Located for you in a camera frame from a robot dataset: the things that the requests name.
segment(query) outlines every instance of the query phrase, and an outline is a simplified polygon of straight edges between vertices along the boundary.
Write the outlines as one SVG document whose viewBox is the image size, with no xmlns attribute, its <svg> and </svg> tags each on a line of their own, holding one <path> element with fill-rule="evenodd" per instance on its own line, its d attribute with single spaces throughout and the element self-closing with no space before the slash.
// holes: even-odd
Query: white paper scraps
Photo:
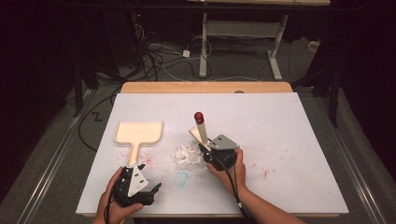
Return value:
<svg viewBox="0 0 396 224">
<path fill-rule="evenodd" d="M 200 151 L 198 141 L 191 141 L 187 145 L 180 145 L 171 156 L 177 165 L 200 165 L 204 163 L 203 153 Z"/>
</svg>

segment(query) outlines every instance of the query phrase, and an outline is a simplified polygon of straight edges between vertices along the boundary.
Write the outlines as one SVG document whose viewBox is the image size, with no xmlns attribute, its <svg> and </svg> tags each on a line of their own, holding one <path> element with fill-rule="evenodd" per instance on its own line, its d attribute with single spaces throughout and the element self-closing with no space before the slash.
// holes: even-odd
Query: table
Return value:
<svg viewBox="0 0 396 224">
<path fill-rule="evenodd" d="M 143 173 L 148 182 L 163 186 L 156 202 L 134 216 L 240 217 L 233 197 L 203 164 L 180 167 L 171 158 L 178 144 L 192 140 L 188 129 L 194 126 L 192 115 L 197 109 L 210 120 L 208 136 L 222 132 L 238 139 L 246 151 L 247 184 L 260 196 L 294 215 L 348 212 L 300 99 L 288 83 L 147 82 L 125 83 L 117 96 L 77 213 L 91 216 L 100 186 L 105 186 L 112 170 L 126 165 L 129 147 L 112 137 L 117 123 L 151 120 L 163 121 L 163 137 L 153 147 L 140 148 L 138 163 L 147 165 Z"/>
<path fill-rule="evenodd" d="M 330 0 L 255 0 L 255 1 L 238 1 L 238 0 L 210 0 L 205 1 L 205 6 L 209 3 L 226 3 L 226 4 L 254 4 L 254 5 L 282 5 L 282 6 L 328 6 Z M 203 17 L 202 29 L 202 47 L 199 76 L 206 77 L 207 65 L 207 36 L 208 35 L 226 35 L 226 36 L 252 36 L 252 37 L 274 37 L 274 46 L 272 50 L 267 51 L 267 57 L 271 65 L 274 79 L 282 80 L 279 67 L 276 62 L 276 53 L 282 40 L 283 32 L 289 15 L 283 15 L 280 22 L 257 22 L 257 21 L 214 21 L 207 18 L 207 13 Z"/>
</svg>

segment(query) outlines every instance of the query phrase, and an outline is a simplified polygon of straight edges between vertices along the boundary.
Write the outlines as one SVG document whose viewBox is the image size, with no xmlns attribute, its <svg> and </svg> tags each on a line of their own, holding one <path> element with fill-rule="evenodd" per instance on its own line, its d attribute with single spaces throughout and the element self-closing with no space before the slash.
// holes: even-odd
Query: gray carpet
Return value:
<svg viewBox="0 0 396 224">
<path fill-rule="evenodd" d="M 257 46 L 247 47 L 239 45 L 239 49 L 230 51 L 230 46 L 223 43 L 214 43 L 212 54 L 209 56 L 211 77 L 207 80 L 218 80 L 227 78 L 228 81 L 252 81 L 252 78 L 261 81 L 273 81 L 272 72 L 265 56 L 265 50 L 271 48 L 271 41 L 263 40 Z M 280 71 L 285 81 L 295 81 L 304 76 L 314 53 L 306 50 L 308 41 L 302 39 L 292 45 L 283 43 L 276 57 Z M 167 43 L 163 50 L 181 52 L 182 47 Z M 164 59 L 170 61 L 177 56 L 161 53 Z M 183 60 L 191 63 L 194 74 L 198 74 L 198 62 Z M 192 76 L 189 63 L 164 63 L 158 74 L 160 81 L 200 81 Z M 127 74 L 131 69 L 122 67 L 123 73 Z M 137 79 L 144 74 L 132 77 Z M 69 104 L 53 119 L 46 133 L 35 148 L 35 151 L 26 162 L 25 168 L 17 178 L 7 197 L 0 205 L 0 223 L 17 223 L 20 216 L 21 223 L 90 223 L 91 218 L 76 215 L 79 197 L 84 188 L 85 181 L 91 169 L 95 152 L 90 149 L 98 148 L 106 127 L 106 121 L 111 112 L 112 104 L 107 99 L 113 91 L 120 86 L 119 83 L 99 75 L 100 88 L 98 91 L 90 91 L 85 97 L 85 106 L 81 116 L 87 117 L 81 123 L 81 136 L 85 144 L 78 137 L 78 128 L 69 129 L 73 122 L 74 99 L 73 92 L 67 99 Z M 309 88 L 298 88 L 300 99 L 306 114 L 315 131 L 317 139 L 331 166 L 340 190 L 346 200 L 349 214 L 340 217 L 302 217 L 307 223 L 384 223 L 375 220 L 383 217 L 388 223 L 396 220 L 396 188 L 395 182 L 384 168 L 382 162 L 361 131 L 359 123 L 350 111 L 347 99 L 340 91 L 338 106 L 339 128 L 335 130 L 326 116 L 326 98 L 314 98 Z M 93 111 L 89 110 L 99 104 Z M 351 178 L 352 173 L 347 171 L 348 165 L 342 159 L 343 147 L 353 155 L 354 162 L 359 168 L 359 175 L 363 184 L 369 187 L 369 193 L 374 197 L 375 206 L 380 214 L 371 215 L 373 208 L 368 208 L 367 203 L 361 198 L 357 191 L 359 183 Z M 42 194 L 35 193 L 35 188 L 48 186 L 43 189 Z M 32 195 L 40 195 L 30 201 Z M 36 202 L 37 206 L 28 207 L 23 212 L 26 204 Z M 240 223 L 240 219 L 136 219 L 135 223 Z"/>
</svg>

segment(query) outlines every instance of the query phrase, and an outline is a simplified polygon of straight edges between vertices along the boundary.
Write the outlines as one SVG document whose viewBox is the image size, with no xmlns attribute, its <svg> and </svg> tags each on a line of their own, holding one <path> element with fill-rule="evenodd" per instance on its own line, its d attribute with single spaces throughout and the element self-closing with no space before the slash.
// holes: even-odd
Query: red tip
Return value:
<svg viewBox="0 0 396 224">
<path fill-rule="evenodd" d="M 204 123 L 204 115 L 201 112 L 196 112 L 194 114 L 195 122 L 197 124 L 202 124 Z"/>
</svg>

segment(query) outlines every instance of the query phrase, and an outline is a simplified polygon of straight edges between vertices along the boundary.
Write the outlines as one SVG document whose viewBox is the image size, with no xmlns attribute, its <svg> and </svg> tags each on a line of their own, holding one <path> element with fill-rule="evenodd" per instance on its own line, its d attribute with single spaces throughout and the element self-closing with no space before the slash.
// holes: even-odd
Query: person's left hand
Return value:
<svg viewBox="0 0 396 224">
<path fill-rule="evenodd" d="M 108 181 L 106 191 L 102 194 L 98 204 L 98 210 L 96 212 L 95 219 L 93 223 L 105 223 L 105 209 L 107 206 L 108 196 L 110 195 L 111 188 L 113 187 L 114 183 L 119 178 L 120 174 L 122 173 L 122 167 L 111 177 L 110 181 Z M 119 224 L 122 222 L 123 219 L 130 216 L 131 214 L 141 210 L 143 208 L 142 203 L 134 203 L 128 207 L 121 207 L 116 202 L 110 205 L 109 209 L 109 223 L 111 224 Z"/>
</svg>

